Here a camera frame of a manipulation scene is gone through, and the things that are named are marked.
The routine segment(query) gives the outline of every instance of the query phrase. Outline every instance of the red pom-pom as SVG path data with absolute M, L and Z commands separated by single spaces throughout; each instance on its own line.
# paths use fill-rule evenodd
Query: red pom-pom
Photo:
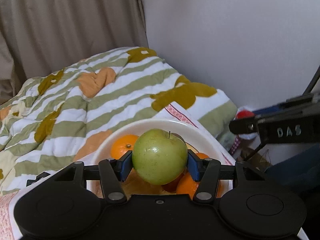
M 236 115 L 236 119 L 246 118 L 246 117 L 253 117 L 254 113 L 248 110 L 242 110 Z

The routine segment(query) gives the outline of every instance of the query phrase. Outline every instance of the blue gripper pad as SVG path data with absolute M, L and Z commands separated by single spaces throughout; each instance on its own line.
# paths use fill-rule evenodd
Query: blue gripper pad
M 124 182 L 132 169 L 132 151 L 127 151 L 127 153 L 119 159 L 117 165 L 119 165 L 118 168 L 120 170 L 119 179 L 121 182 Z M 192 150 L 188 150 L 187 168 L 192 179 L 196 182 L 201 180 L 199 169 L 201 169 L 202 166 L 202 160 Z
M 127 151 L 118 161 L 120 167 L 120 181 L 124 182 L 132 170 L 132 151 Z
M 188 150 L 187 168 L 195 182 L 199 182 L 201 180 L 199 168 L 202 166 L 202 160 L 192 150 Z

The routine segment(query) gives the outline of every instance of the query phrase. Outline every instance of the screw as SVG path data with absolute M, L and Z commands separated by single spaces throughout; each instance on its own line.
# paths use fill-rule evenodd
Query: screw
M 110 200 L 120 200 L 124 198 L 124 195 L 121 192 L 112 192 L 108 195 Z
M 200 200 L 209 200 L 210 198 L 212 198 L 212 195 L 208 192 L 199 192 L 197 195 L 196 195 L 197 199 L 200 199 Z

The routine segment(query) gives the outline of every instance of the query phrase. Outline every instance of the green apple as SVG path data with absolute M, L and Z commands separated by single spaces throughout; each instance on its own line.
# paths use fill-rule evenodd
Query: green apple
M 138 175 L 153 185 L 176 179 L 186 167 L 188 149 L 177 136 L 161 129 L 142 134 L 133 147 L 132 164 Z

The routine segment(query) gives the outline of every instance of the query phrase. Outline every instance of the bed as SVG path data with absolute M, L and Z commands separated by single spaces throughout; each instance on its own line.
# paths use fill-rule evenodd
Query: bed
M 18 239 L 12 203 L 28 179 L 94 155 L 124 125 L 165 113 L 232 143 L 225 127 L 236 111 L 223 91 L 188 80 L 144 47 L 113 49 L 28 79 L 0 106 L 0 239 Z M 220 161 L 233 164 L 228 153 Z

